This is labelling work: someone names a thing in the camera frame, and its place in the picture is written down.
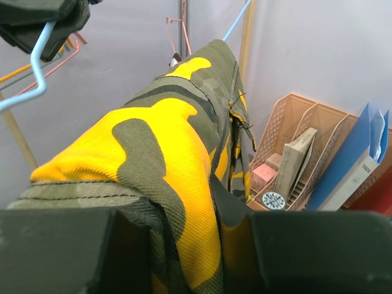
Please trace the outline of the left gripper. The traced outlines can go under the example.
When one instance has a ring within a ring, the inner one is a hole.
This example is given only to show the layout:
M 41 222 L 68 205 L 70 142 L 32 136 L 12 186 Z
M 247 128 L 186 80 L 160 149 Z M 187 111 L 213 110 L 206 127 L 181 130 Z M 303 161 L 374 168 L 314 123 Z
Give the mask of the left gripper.
M 40 59 L 51 61 L 71 33 L 81 30 L 90 17 L 91 1 L 1 1 L 1 37 L 30 54 L 46 23 L 55 26 Z

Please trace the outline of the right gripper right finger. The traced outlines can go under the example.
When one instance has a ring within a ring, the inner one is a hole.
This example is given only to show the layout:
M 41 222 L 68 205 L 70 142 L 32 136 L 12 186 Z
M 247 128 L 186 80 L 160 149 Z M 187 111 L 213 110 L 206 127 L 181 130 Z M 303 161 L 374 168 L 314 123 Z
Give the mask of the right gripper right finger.
M 253 211 L 210 177 L 225 293 L 390 293 L 391 224 L 372 212 Z

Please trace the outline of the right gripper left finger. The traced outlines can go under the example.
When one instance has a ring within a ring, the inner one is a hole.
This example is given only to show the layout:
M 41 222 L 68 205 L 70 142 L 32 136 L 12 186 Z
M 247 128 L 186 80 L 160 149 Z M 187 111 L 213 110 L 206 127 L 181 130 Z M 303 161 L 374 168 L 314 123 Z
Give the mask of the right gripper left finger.
M 151 293 L 149 232 L 113 208 L 1 211 L 2 293 Z

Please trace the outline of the yellow hanger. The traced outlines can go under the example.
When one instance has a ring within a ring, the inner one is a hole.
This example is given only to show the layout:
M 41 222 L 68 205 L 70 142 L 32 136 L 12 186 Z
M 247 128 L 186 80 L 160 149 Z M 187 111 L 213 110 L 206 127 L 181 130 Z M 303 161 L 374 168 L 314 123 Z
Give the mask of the yellow hanger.
M 69 50 L 69 46 L 68 45 L 62 45 L 62 47 L 59 49 L 56 57 L 62 57 L 63 53 L 64 53 L 64 50 Z M 13 72 L 8 73 L 7 75 L 1 77 L 0 78 L 0 83 L 3 83 L 5 81 L 7 81 L 7 80 L 10 80 L 11 78 L 17 76 L 18 74 L 20 74 L 20 73 L 22 73 L 22 72 L 24 72 L 24 71 L 26 71 L 26 70 L 28 70 L 30 68 L 31 68 L 31 65 L 27 64 L 27 65 L 25 65 L 25 66 L 23 66 L 23 67 L 21 67 L 21 68 L 19 68 L 17 70 L 14 70 Z

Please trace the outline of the blue wire hanger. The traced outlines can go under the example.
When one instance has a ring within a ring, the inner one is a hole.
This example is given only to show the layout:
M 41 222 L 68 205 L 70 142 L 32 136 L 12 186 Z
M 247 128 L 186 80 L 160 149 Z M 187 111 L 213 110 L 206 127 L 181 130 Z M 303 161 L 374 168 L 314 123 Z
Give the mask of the blue wire hanger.
M 91 1 L 91 4 L 89 6 L 97 5 L 99 3 L 100 1 Z M 31 69 L 34 74 L 34 77 L 36 79 L 37 86 L 31 91 L 27 91 L 23 94 L 17 94 L 16 96 L 1 101 L 1 112 L 4 112 L 5 110 L 8 110 L 16 105 L 23 104 L 27 101 L 33 100 L 43 95 L 47 91 L 47 82 L 45 80 L 42 69 L 39 69 L 40 62 L 42 61 L 40 59 L 40 56 L 42 54 L 42 51 L 48 41 L 48 38 L 54 26 L 55 26 L 54 21 L 50 21 L 46 23 L 32 52 L 29 54 L 30 55 L 29 63 L 31 65 Z

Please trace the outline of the pink wire hanger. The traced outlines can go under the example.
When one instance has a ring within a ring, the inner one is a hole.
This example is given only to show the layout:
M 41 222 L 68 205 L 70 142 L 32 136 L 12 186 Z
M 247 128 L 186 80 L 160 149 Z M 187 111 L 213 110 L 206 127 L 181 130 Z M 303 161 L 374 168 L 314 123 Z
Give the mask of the pink wire hanger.
M 180 58 L 184 59 L 187 55 L 191 54 L 189 37 L 187 35 L 187 22 L 186 22 L 186 20 L 187 20 L 187 1 L 186 0 L 180 1 L 179 4 L 181 5 L 180 18 L 175 19 L 175 18 L 167 17 L 166 18 L 166 27 L 167 27 L 167 32 L 168 32 L 168 36 L 169 36 L 169 40 L 170 40 L 173 52 L 175 53 L 175 55 L 178 55 Z M 172 34 L 171 34 L 171 30 L 169 27 L 169 24 L 173 23 L 173 22 L 179 23 L 179 25 L 178 25 L 178 27 L 179 27 L 178 28 L 178 49 L 175 48 L 174 41 L 173 41 Z M 59 60 L 63 56 L 64 49 L 67 47 L 72 47 L 75 49 L 75 51 L 71 55 L 69 55 L 66 59 L 64 59 L 62 62 L 60 62 L 57 66 L 55 66 L 50 71 L 48 71 L 44 75 L 45 78 L 47 78 L 52 73 L 57 71 L 65 63 L 67 63 L 70 59 L 72 59 L 77 53 L 79 53 L 80 48 L 81 48 L 81 45 L 80 45 L 81 43 L 83 45 L 87 44 L 87 41 L 79 32 L 75 32 L 74 36 L 77 38 L 75 43 L 73 42 L 71 37 L 68 37 L 65 44 L 61 47 L 61 49 L 59 50 L 59 53 L 56 55 L 54 60 L 47 62 L 47 63 L 44 63 L 44 64 L 41 64 L 39 66 L 39 69 L 43 69 L 44 67 L 49 66 L 49 65 L 53 64 L 55 61 Z

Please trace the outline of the olive yellow patterned trousers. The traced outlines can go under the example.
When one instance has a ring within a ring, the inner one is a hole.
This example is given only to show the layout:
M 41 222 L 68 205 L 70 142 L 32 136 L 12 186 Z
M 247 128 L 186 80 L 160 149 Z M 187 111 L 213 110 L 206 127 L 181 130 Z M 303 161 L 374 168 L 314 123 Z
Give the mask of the olive yellow patterned trousers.
M 251 199 L 238 63 L 216 39 L 35 169 L 10 209 L 116 207 L 150 232 L 154 293 L 222 293 L 210 177 Z

